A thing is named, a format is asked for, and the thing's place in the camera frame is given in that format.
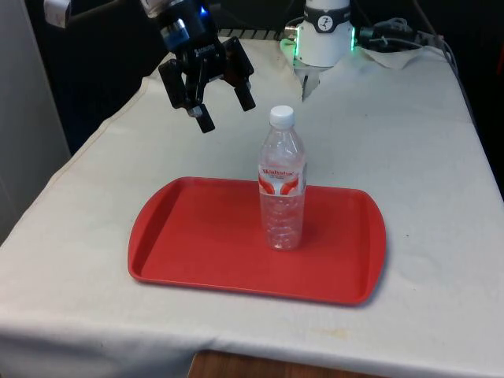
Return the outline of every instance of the bottle label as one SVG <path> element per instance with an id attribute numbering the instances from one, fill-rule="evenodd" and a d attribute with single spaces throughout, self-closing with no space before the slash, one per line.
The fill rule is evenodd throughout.
<path id="1" fill-rule="evenodd" d="M 259 165 L 259 191 L 264 195 L 295 197 L 306 188 L 306 164 L 302 169 L 279 169 Z"/>

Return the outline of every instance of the water bottle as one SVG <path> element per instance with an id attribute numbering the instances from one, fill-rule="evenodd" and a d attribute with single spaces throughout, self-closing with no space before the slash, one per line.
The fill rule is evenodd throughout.
<path id="1" fill-rule="evenodd" d="M 293 250 L 302 236 L 306 154 L 290 106 L 274 107 L 269 123 L 271 130 L 259 157 L 262 226 L 271 248 Z"/>

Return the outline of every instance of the table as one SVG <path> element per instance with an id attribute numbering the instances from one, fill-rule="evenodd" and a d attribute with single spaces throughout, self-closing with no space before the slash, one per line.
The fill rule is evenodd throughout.
<path id="1" fill-rule="evenodd" d="M 256 378 L 259 376 L 261 378 L 379 378 L 356 372 L 208 350 L 195 355 L 187 378 Z"/>
<path id="2" fill-rule="evenodd" d="M 457 81 L 424 51 L 360 50 L 301 89 L 274 42 L 244 41 L 258 107 L 209 85 L 217 130 L 155 72 L 47 185 L 0 248 L 0 373 L 183 377 L 199 350 L 391 377 L 504 376 L 504 206 Z M 147 286 L 127 271 L 146 200 L 180 176 L 254 179 L 269 109 L 294 106 L 315 185 L 367 191 L 387 264 L 357 308 Z"/>

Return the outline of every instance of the bottle cap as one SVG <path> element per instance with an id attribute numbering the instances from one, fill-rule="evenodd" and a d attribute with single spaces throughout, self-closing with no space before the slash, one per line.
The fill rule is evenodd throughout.
<path id="1" fill-rule="evenodd" d="M 281 105 L 271 109 L 269 123 L 278 130 L 288 130 L 294 126 L 294 110 L 290 106 Z"/>

